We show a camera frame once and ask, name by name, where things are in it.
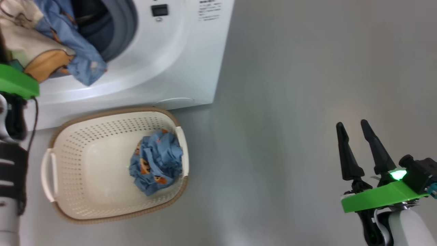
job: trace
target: green light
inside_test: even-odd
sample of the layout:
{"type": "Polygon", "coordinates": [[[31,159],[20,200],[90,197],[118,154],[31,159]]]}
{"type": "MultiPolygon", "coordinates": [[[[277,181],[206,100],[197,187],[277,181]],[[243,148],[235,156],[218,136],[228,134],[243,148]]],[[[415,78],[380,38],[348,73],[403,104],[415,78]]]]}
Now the green light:
{"type": "Polygon", "coordinates": [[[396,180],[401,180],[405,174],[407,174],[406,170],[398,170],[390,173],[390,175],[396,180]]]}

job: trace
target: green plastic part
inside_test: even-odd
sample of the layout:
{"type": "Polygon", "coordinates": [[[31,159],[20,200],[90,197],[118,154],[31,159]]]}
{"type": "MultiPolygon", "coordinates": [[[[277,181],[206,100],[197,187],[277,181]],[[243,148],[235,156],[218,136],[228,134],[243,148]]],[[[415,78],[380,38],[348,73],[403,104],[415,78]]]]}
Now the green plastic part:
{"type": "Polygon", "coordinates": [[[385,207],[391,204],[425,196],[428,196],[428,194],[419,195],[410,189],[403,181],[396,181],[346,197],[341,200],[341,204],[343,205],[344,212],[350,213],[371,208],[385,207]]]}
{"type": "Polygon", "coordinates": [[[39,84],[38,81],[17,69],[0,64],[0,91],[17,94],[28,100],[39,96],[39,84]]]}

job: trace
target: basket handle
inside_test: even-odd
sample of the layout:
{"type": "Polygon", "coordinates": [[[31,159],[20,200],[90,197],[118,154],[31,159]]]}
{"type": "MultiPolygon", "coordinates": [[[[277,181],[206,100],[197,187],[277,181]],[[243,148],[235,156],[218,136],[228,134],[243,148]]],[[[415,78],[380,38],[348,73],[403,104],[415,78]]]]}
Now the basket handle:
{"type": "Polygon", "coordinates": [[[182,172],[184,173],[184,176],[188,176],[188,172],[190,171],[190,159],[188,158],[187,139],[185,138],[185,133],[184,130],[182,130],[182,127],[176,127],[176,136],[180,148],[182,149],[182,172]]]}
{"type": "Polygon", "coordinates": [[[58,173],[56,171],[56,156],[52,152],[53,149],[47,149],[42,157],[41,163],[41,183],[42,189],[44,190],[45,196],[50,202],[54,202],[54,195],[58,193],[58,173]],[[53,173],[53,190],[50,188],[49,184],[49,162],[52,163],[52,173],[53,173]]]}

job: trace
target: blue cloth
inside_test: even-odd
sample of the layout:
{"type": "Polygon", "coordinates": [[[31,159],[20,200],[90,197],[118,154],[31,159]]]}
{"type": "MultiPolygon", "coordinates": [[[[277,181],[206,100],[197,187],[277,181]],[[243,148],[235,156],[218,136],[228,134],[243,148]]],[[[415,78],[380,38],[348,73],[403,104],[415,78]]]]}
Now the blue cloth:
{"type": "Polygon", "coordinates": [[[67,15],[74,19],[73,7],[69,0],[34,0],[36,6],[44,14],[35,30],[44,36],[53,38],[53,29],[61,43],[76,52],[67,69],[84,85],[91,85],[106,71],[106,63],[99,52],[78,32],[78,26],[72,23],[67,15]]]}
{"type": "Polygon", "coordinates": [[[131,158],[129,173],[147,196],[171,186],[182,172],[182,149],[172,133],[160,130],[143,137],[131,158]]]}

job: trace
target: laundry basket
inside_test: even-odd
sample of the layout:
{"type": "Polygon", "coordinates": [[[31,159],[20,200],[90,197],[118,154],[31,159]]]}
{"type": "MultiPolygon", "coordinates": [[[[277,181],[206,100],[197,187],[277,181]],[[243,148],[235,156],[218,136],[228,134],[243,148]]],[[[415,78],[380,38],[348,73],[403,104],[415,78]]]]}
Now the laundry basket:
{"type": "Polygon", "coordinates": [[[44,154],[41,180],[46,197],[61,217],[75,224],[93,224],[170,206],[184,192],[188,170],[187,142],[174,116],[158,108],[134,108],[62,125],[44,154]],[[128,167],[142,137],[160,129],[178,138],[182,173],[172,186],[146,196],[134,184],[128,167]]]}

